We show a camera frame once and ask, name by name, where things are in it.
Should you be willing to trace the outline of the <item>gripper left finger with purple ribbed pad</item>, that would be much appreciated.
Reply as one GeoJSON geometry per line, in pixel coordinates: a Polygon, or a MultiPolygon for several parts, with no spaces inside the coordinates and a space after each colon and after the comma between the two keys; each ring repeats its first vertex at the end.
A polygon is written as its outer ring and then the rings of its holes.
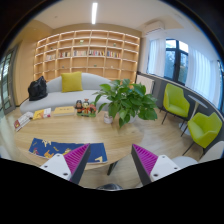
{"type": "Polygon", "coordinates": [[[41,169],[78,184],[90,156],[90,145],[80,146],[66,155],[55,154],[41,169]]]}

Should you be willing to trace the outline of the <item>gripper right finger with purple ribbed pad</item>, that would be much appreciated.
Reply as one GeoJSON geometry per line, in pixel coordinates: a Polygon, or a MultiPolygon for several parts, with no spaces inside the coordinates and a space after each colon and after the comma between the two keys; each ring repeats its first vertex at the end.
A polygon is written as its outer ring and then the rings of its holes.
{"type": "Polygon", "coordinates": [[[132,145],[131,155],[143,186],[180,170],[166,155],[157,156],[136,144],[132,145]]]}

